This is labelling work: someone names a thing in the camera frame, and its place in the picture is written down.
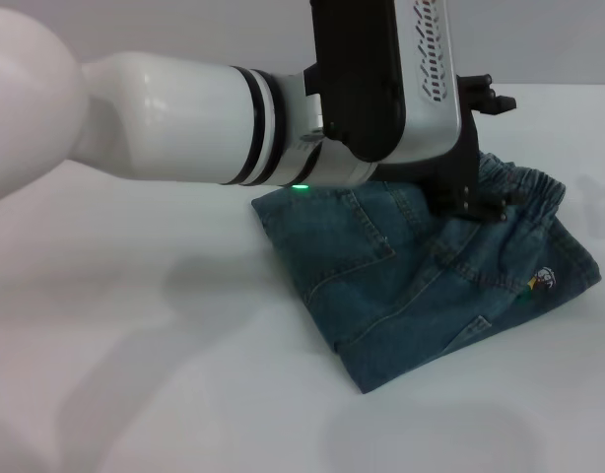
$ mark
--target blue denim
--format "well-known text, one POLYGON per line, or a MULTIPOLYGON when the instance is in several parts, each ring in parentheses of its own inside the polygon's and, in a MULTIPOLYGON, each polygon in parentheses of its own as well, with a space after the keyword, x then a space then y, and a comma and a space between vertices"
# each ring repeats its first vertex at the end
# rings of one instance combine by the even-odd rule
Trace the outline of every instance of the blue denim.
POLYGON ((329 346, 364 393, 567 303, 601 279, 557 220, 566 189, 483 155, 485 195, 520 194, 505 223, 444 219, 419 187, 284 189, 255 200, 329 346))

